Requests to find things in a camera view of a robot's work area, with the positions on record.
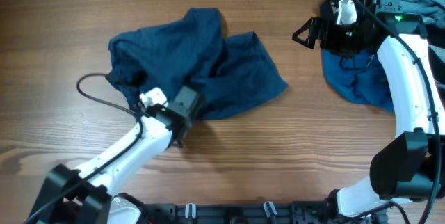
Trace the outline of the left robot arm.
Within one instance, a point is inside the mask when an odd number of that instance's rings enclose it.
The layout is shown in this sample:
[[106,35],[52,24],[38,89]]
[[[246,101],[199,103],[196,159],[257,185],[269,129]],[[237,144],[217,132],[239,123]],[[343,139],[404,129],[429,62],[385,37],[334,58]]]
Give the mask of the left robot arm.
[[27,223],[142,223],[143,203],[120,189],[150,159],[181,145],[203,97],[184,86],[169,102],[160,88],[140,95],[142,114],[120,140],[70,169],[53,168],[44,180]]

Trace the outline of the dark blue shorts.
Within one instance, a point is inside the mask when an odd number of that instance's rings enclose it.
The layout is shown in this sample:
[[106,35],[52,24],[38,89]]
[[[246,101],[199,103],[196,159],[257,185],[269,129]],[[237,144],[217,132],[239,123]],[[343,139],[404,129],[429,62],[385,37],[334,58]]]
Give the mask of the dark blue shorts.
[[137,112],[141,93],[168,99],[188,86],[204,96],[198,117],[222,120],[281,95],[288,83],[254,31],[224,36],[217,8],[191,8],[183,18],[121,33],[108,44],[107,81]]

